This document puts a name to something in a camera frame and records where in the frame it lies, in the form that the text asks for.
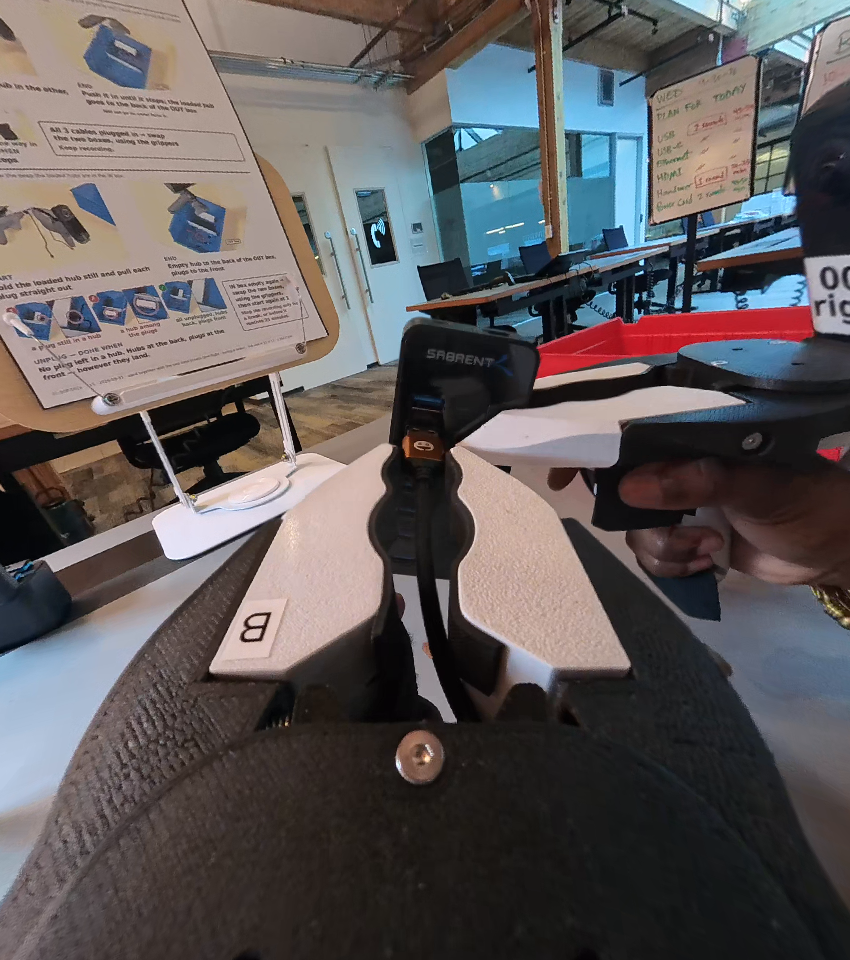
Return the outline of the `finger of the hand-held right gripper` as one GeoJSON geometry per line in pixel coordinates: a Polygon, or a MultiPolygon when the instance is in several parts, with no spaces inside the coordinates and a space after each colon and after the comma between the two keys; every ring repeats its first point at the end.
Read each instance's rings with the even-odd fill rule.
{"type": "Polygon", "coordinates": [[[497,414],[461,442],[496,466],[610,468],[620,456],[625,422],[743,405],[714,390],[658,386],[617,397],[574,400],[497,414]]]}
{"type": "Polygon", "coordinates": [[[625,360],[536,379],[534,392],[633,392],[668,384],[675,360],[625,360]]]}

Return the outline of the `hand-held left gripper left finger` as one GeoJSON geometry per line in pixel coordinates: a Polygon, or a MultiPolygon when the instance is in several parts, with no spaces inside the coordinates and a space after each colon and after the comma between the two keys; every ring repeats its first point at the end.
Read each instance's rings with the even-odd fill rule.
{"type": "Polygon", "coordinates": [[[395,452],[377,445],[286,512],[209,665],[210,681],[400,685],[406,641],[373,531],[395,452]]]}

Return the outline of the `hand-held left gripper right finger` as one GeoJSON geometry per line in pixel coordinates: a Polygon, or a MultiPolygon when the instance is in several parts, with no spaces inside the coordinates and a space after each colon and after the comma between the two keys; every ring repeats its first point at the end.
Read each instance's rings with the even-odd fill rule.
{"type": "Polygon", "coordinates": [[[531,684],[623,678],[631,661],[561,519],[536,491],[461,446],[451,511],[463,550],[451,588],[451,644],[479,695],[531,684]]]}

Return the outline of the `matte black usb hub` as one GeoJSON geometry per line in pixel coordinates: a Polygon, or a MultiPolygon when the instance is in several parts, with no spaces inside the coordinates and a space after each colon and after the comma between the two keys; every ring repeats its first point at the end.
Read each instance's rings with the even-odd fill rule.
{"type": "Polygon", "coordinates": [[[401,344],[389,428],[399,447],[410,430],[437,434],[445,449],[495,415],[527,406],[540,363],[520,337],[437,318],[413,318],[401,344]]]}

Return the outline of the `person's right hand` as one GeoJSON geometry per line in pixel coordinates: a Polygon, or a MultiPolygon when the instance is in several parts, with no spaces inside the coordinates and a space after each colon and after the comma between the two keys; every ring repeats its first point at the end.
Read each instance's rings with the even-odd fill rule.
{"type": "Polygon", "coordinates": [[[643,464],[619,484],[648,511],[716,508],[730,527],[730,566],[767,583],[850,589],[850,472],[798,472],[715,459],[643,464]]]}

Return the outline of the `red plastic bin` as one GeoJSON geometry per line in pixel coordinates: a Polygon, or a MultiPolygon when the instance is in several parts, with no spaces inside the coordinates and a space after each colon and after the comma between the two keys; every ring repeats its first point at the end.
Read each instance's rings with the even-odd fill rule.
{"type": "Polygon", "coordinates": [[[612,318],[539,347],[538,378],[553,377],[613,362],[641,362],[644,357],[675,354],[682,347],[724,340],[801,341],[813,333],[808,307],[747,310],[733,319],[719,312],[690,318],[668,315],[625,323],[612,318]]]}

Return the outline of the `wooden table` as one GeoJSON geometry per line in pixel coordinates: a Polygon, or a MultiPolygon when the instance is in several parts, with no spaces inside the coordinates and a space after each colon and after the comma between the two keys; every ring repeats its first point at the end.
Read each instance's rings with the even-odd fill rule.
{"type": "Polygon", "coordinates": [[[795,225],[699,260],[695,263],[695,270],[709,273],[725,269],[768,269],[769,265],[796,262],[801,272],[803,260],[801,229],[795,225]]]}
{"type": "Polygon", "coordinates": [[[612,292],[613,318],[635,318],[636,278],[645,274],[655,258],[666,256],[666,242],[603,253],[573,265],[570,270],[547,277],[459,295],[443,295],[407,306],[407,313],[475,327],[481,318],[490,324],[520,309],[538,307],[547,341],[566,334],[569,308],[591,305],[595,296],[612,292]]]}

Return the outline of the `black office chair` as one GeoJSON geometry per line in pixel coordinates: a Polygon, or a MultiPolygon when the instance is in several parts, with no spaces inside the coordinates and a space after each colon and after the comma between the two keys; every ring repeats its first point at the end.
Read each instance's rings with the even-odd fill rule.
{"type": "Polygon", "coordinates": [[[454,298],[472,291],[470,272],[460,258],[417,267],[426,302],[454,298]]]}
{"type": "Polygon", "coordinates": [[[241,475],[223,470],[219,459],[246,446],[260,431],[261,425],[252,414],[239,411],[161,438],[161,443],[175,474],[203,469],[204,480],[191,490],[199,493],[241,475]]]}

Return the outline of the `black phone icon sign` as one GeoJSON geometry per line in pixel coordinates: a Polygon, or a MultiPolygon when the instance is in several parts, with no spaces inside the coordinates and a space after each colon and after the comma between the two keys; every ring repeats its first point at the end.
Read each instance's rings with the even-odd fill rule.
{"type": "Polygon", "coordinates": [[[358,188],[354,193],[370,265],[378,267],[399,262],[384,189],[358,188]]]}

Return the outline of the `wooden support post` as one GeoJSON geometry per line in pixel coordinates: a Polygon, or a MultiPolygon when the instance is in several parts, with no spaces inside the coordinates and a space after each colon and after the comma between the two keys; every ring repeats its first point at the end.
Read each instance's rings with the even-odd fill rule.
{"type": "Polygon", "coordinates": [[[544,233],[551,256],[557,257],[569,246],[563,4],[527,4],[535,55],[544,233]]]}

